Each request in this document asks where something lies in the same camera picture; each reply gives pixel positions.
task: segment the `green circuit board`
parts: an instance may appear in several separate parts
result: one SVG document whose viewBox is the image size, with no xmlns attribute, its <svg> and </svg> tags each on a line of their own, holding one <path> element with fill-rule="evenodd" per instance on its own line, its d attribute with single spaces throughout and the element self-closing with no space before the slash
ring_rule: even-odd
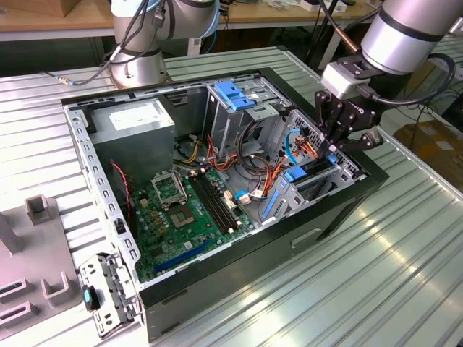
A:
<svg viewBox="0 0 463 347">
<path fill-rule="evenodd" d="M 222 195 L 226 187 L 217 172 L 209 171 L 205 177 L 217 186 L 221 192 L 218 194 Z M 183 176 L 179 180 L 187 195 L 187 202 L 184 205 L 172 205 L 167 211 L 162 209 L 153 185 L 131 195 L 137 219 L 136 242 L 140 250 L 140 260 L 135 269 L 141 283 L 254 229 L 252 221 L 238 207 L 230 212 L 235 221 L 240 222 L 240 226 L 231 234 L 221 232 L 190 185 L 189 177 Z M 169 181 L 162 180 L 156 186 L 161 192 L 161 198 L 174 196 L 178 192 Z M 185 259 L 178 262 L 178 257 Z M 165 270 L 156 270 L 159 266 L 167 266 L 172 259 L 176 259 L 177 263 Z"/>
</svg>

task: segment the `wooden table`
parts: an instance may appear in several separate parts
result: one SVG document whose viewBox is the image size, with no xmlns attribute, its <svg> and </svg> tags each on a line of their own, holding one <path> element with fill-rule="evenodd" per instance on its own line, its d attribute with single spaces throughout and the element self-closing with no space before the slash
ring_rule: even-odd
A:
<svg viewBox="0 0 463 347">
<path fill-rule="evenodd" d="M 372 11 L 365 0 L 347 7 L 345 12 L 334 14 L 341 26 L 363 17 Z M 315 24 L 318 11 L 306 11 L 302 7 L 274 9 L 265 2 L 259 4 L 232 4 L 229 7 L 229 29 L 257 27 L 299 27 Z M 225 28 L 222 17 L 218 29 Z M 0 14 L 0 41 L 43 40 L 52 38 L 89 38 L 114 35 L 111 10 L 107 0 L 81 0 L 65 17 L 50 17 L 45 14 L 8 9 Z M 200 40 L 190 39 L 188 55 L 199 54 Z M 337 35 L 331 39 L 322 63 L 326 64 L 339 44 Z"/>
</svg>

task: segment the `motherboard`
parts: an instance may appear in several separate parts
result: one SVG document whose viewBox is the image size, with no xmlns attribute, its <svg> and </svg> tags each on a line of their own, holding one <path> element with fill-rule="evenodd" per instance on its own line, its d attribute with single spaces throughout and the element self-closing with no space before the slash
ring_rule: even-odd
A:
<svg viewBox="0 0 463 347">
<path fill-rule="evenodd" d="M 212 169 L 199 176 L 165 173 L 131 195 L 137 219 L 141 283 L 254 229 Z"/>
</svg>

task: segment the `silver table surface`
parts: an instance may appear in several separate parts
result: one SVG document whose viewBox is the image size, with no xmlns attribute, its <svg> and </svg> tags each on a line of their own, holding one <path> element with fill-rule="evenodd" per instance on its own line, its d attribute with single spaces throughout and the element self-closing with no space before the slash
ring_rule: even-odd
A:
<svg viewBox="0 0 463 347">
<path fill-rule="evenodd" d="M 317 77 L 276 48 L 167 59 L 175 80 L 272 67 L 312 101 Z M 66 72 L 75 80 L 96 68 Z M 38 74 L 0 79 L 0 210 L 55 197 L 76 267 L 108 249 L 59 99 L 113 90 Z M 156 346 L 451 346 L 463 336 L 462 195 L 405 149 L 368 155 L 391 177 L 332 236 L 157 340 Z M 2 346 L 143 346 L 133 324 L 100 342 L 84 304 Z"/>
<path fill-rule="evenodd" d="M 451 35 L 446 35 L 441 42 L 436 46 L 433 53 L 444 53 L 450 56 L 456 64 L 455 78 L 459 81 L 463 80 L 463 38 L 456 38 Z M 434 61 L 444 71 L 448 68 L 442 61 Z"/>
</svg>

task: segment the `ram slot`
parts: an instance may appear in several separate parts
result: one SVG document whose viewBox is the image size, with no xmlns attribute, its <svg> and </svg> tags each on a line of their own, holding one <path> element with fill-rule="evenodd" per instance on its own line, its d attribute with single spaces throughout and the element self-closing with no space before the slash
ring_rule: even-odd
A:
<svg viewBox="0 0 463 347">
<path fill-rule="evenodd" d="M 237 227 L 233 216 L 216 194 L 209 180 L 204 176 L 195 177 L 190 180 L 190 183 L 221 233 L 226 234 L 230 228 L 235 229 Z"/>
</svg>

